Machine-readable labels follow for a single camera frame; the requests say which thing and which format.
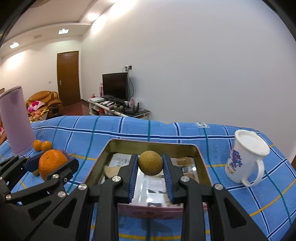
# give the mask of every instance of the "black television screen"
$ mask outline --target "black television screen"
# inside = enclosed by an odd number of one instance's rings
[[[104,96],[128,100],[128,74],[103,74],[103,90]]]

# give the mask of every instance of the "small orange fruit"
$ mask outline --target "small orange fruit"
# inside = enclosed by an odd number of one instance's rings
[[[49,150],[40,157],[38,169],[40,176],[45,181],[46,175],[67,162],[67,157],[56,149]]]
[[[52,148],[52,143],[50,141],[44,141],[41,144],[41,150],[42,151],[48,151]]]
[[[33,148],[35,149],[35,151],[41,151],[41,141],[40,140],[35,140],[33,142]]]

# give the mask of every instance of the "purple cylinder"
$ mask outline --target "purple cylinder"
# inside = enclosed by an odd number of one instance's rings
[[[0,95],[0,114],[8,142],[15,155],[28,152],[36,139],[26,111],[20,85]]]

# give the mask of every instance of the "brown wooden door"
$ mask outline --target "brown wooden door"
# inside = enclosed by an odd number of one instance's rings
[[[79,51],[57,54],[57,86],[63,106],[80,102]]]

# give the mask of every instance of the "white cup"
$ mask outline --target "white cup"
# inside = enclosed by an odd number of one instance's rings
[[[237,130],[234,137],[235,145],[225,166],[226,175],[236,183],[255,186],[264,175],[263,158],[269,154],[269,146],[253,131]],[[251,184],[248,178],[257,167],[258,175]]]

